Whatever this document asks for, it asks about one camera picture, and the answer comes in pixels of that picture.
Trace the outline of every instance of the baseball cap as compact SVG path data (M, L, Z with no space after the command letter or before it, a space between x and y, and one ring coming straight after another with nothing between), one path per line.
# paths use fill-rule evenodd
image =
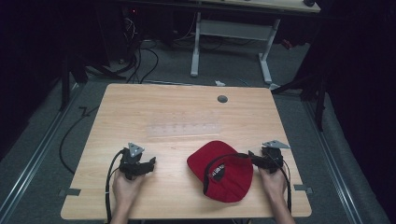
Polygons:
M253 166L247 154L221 141L211 141L187 158L192 172L203 182L204 195L224 203L241 201L251 185Z

